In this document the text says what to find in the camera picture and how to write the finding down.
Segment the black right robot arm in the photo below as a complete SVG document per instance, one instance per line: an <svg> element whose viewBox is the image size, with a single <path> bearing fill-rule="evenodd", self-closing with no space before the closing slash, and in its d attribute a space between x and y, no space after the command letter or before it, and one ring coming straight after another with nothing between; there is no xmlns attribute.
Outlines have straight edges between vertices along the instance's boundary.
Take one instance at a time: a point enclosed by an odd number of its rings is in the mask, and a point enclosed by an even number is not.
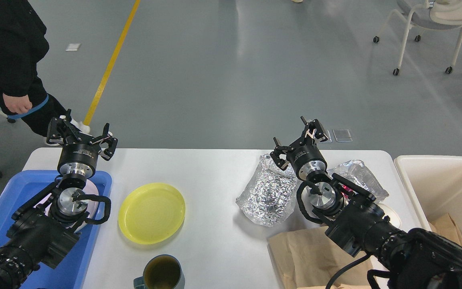
<svg viewBox="0 0 462 289"><path fill-rule="evenodd" d="M396 228L372 192L337 173L328 174L328 164L316 145L328 139L322 124L303 116L301 120L301 137L288 146L274 138L270 156L283 171L291 166L301 180L296 199L302 215L327 225L326 236L350 256L365 252L337 271L326 288L374 256L385 270L367 272L373 289L379 288L377 277L387 279L390 289L462 289L462 246L422 228L409 232Z"/></svg>

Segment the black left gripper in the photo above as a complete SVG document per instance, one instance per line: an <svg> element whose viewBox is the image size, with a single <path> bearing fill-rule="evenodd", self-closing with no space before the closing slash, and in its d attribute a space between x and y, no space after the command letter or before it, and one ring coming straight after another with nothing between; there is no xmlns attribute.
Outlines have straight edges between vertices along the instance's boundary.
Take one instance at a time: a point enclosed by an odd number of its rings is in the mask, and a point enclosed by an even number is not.
<svg viewBox="0 0 462 289"><path fill-rule="evenodd" d="M118 139L106 123L101 135L92 137L91 145L79 142L79 129L71 123L71 111L53 117L47 131L47 145L62 146L57 171L60 175L76 173L90 179L95 175L98 157L110 161L117 148Z"/></svg>

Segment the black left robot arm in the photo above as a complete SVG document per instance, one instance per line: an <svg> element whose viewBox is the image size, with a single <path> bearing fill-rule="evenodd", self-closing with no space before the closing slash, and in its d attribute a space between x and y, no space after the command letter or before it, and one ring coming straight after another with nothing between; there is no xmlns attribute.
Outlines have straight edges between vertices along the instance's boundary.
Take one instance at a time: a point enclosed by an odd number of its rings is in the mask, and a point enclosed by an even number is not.
<svg viewBox="0 0 462 289"><path fill-rule="evenodd" d="M98 157L110 160L118 140L109 123L92 136L71 120L68 110L50 121L46 142L62 146L58 175L12 214L9 241L0 247L0 289L20 288L41 263L54 269L79 241L80 226L100 225L110 217L110 199L84 188L96 173Z"/></svg>

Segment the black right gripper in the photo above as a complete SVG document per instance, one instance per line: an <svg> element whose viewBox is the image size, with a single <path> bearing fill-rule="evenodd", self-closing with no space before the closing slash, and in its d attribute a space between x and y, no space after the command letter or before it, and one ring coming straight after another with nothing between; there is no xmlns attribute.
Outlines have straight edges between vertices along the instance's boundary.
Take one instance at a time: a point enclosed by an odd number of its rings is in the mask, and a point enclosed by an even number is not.
<svg viewBox="0 0 462 289"><path fill-rule="evenodd" d="M328 142L329 137L319 120L306 120L301 116L301 121L305 125L301 133L301 147L282 146L277 137L273 138L275 148L270 153L272 161L280 170L286 170L291 164L293 171L300 180L316 180L328 176L328 164L321 151L316 145L321 142Z"/></svg>

